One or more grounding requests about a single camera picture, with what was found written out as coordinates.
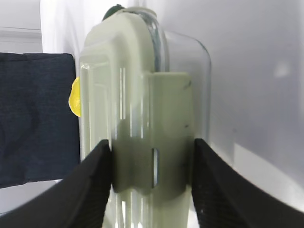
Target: yellow tag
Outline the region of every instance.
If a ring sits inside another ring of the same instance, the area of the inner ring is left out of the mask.
[[[72,84],[72,91],[70,94],[70,98],[68,100],[68,104],[72,112],[80,117],[80,84],[79,77],[77,77]]]

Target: navy cloth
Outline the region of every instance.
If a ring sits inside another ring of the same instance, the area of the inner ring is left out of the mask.
[[[0,53],[0,188],[62,179],[80,163],[70,54]]]

